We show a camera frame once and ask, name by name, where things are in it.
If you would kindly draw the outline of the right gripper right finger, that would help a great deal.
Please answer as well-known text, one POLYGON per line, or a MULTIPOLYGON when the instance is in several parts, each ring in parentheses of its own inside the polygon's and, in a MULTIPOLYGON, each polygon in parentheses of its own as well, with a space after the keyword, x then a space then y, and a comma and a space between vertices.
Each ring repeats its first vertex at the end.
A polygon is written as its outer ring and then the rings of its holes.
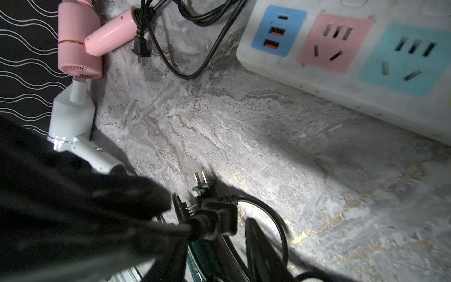
POLYGON ((251 282, 294 282, 254 218, 245 221, 247 264, 251 282))

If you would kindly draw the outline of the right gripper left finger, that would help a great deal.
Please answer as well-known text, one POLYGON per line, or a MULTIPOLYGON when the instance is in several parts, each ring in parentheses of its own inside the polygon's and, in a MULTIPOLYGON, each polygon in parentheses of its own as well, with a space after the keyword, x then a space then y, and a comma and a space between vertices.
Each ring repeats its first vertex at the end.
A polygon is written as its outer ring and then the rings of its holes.
POLYGON ((144 281, 182 282, 191 228, 155 221, 170 207, 151 179, 94 173, 1 119, 3 282, 97 282, 146 262, 144 281))

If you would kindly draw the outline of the black cord white back dryer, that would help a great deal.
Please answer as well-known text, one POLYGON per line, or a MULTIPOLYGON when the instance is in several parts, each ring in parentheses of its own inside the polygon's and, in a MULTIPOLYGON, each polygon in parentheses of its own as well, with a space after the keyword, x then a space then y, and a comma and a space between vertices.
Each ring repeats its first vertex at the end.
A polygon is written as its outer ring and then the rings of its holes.
POLYGON ((149 48, 186 81, 209 66, 246 1, 143 1, 149 48))

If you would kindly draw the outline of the white multicolour power strip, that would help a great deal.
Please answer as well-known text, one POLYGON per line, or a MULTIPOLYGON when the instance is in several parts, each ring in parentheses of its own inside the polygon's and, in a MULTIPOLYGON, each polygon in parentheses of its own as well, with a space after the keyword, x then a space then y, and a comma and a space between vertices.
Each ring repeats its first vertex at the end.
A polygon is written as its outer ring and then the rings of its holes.
POLYGON ((249 71, 451 142, 449 1, 257 1, 249 71))

